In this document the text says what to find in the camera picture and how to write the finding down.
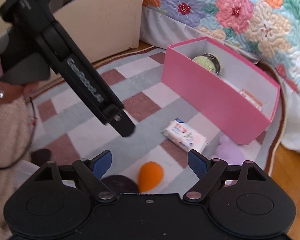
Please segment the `beige fuzzy sleeve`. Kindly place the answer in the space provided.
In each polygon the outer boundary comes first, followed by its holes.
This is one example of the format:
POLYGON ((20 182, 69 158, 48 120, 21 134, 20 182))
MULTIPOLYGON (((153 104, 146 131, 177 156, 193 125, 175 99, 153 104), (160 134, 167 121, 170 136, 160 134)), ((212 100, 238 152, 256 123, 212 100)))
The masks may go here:
POLYGON ((23 98, 0 99, 0 239, 8 231, 3 209, 16 188, 15 169, 20 161, 29 160, 36 124, 23 98))

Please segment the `floral quilted bedspread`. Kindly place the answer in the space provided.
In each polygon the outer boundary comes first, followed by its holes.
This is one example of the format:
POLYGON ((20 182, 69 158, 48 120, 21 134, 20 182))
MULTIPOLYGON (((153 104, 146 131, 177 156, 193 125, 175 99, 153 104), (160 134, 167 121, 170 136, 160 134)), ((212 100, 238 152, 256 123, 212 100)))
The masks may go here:
POLYGON ((141 40, 159 48, 208 36, 265 62, 281 77, 288 121, 282 144, 300 154, 300 0, 143 0, 141 40))

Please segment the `orange sponge ball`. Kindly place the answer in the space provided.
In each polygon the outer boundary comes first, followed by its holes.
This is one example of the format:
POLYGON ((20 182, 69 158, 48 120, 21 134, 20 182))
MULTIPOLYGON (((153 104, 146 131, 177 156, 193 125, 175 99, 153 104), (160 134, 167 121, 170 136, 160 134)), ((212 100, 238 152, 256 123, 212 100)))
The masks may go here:
POLYGON ((156 162, 144 163, 138 174, 138 189, 140 193, 150 191, 157 187, 164 177, 164 169, 156 162))

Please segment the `pink cardboard storage box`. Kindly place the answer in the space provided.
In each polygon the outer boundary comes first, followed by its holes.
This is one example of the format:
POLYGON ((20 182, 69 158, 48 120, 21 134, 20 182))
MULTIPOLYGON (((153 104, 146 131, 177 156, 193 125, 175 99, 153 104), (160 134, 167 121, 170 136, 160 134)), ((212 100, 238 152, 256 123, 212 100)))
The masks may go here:
POLYGON ((271 124, 280 85, 248 59, 209 37, 168 46, 162 82, 239 145, 248 145, 271 124), (222 65, 219 75, 192 59, 210 53, 222 65), (259 111, 239 93, 246 89, 263 103, 259 111))

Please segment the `checkered plush floor rug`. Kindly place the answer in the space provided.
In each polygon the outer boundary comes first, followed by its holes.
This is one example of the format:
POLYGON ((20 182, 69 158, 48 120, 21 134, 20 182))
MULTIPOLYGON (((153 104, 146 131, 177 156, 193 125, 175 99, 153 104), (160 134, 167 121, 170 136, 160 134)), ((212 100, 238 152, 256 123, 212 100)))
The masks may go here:
POLYGON ((271 173, 286 120, 285 98, 280 97, 268 128, 250 144, 237 145, 162 83, 164 58, 162 49, 146 49, 98 70, 125 104, 125 112, 135 125, 131 137, 123 138, 111 126, 101 124, 68 84, 55 82, 33 100, 37 126, 32 149, 47 148, 59 165, 109 150, 113 160, 106 177, 117 175, 133 185, 138 182, 140 168, 152 161, 162 167, 164 176, 151 193, 184 194, 198 179, 188 166, 186 152, 162 134, 171 121, 179 119, 206 137, 206 157, 219 155, 226 148, 239 154, 236 164, 252 160, 271 173))

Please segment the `purple plush bear toy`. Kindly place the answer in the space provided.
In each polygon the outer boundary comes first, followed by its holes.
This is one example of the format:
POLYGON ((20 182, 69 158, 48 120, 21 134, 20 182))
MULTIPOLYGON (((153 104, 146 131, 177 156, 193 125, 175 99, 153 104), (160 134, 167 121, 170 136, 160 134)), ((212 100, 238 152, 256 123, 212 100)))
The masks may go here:
POLYGON ((245 161, 245 156, 239 146, 226 135, 220 137, 219 146, 211 156, 211 159, 216 158, 226 161, 229 165, 241 166, 245 161))

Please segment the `orange label clear plastic box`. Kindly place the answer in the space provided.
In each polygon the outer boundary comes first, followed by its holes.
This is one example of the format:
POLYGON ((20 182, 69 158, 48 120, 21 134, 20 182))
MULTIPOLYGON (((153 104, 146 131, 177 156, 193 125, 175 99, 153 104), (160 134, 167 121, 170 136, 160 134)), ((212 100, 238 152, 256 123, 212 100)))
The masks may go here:
POLYGON ((255 106, 259 111, 262 111, 263 103, 257 99, 253 94, 251 94, 246 89, 242 89, 240 92, 246 100, 248 100, 253 106, 255 106))

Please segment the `green yarn ball black label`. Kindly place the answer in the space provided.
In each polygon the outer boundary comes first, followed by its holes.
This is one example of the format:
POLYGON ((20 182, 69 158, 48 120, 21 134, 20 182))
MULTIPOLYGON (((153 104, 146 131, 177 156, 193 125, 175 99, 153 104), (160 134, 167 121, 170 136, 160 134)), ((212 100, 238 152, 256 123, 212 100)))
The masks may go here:
POLYGON ((192 60, 214 75, 219 75, 221 73, 222 65, 220 61, 210 53, 194 57, 192 60))

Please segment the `white tissue pack bear print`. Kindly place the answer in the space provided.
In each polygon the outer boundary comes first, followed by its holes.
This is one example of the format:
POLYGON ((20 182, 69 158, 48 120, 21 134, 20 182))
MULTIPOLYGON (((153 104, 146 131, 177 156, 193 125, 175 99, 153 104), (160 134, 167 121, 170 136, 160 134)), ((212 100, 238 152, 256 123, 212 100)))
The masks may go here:
POLYGON ((161 133, 187 153, 190 150, 202 153, 204 148, 208 145, 208 140, 205 136, 198 133, 180 119, 170 121, 170 124, 163 129, 161 133))

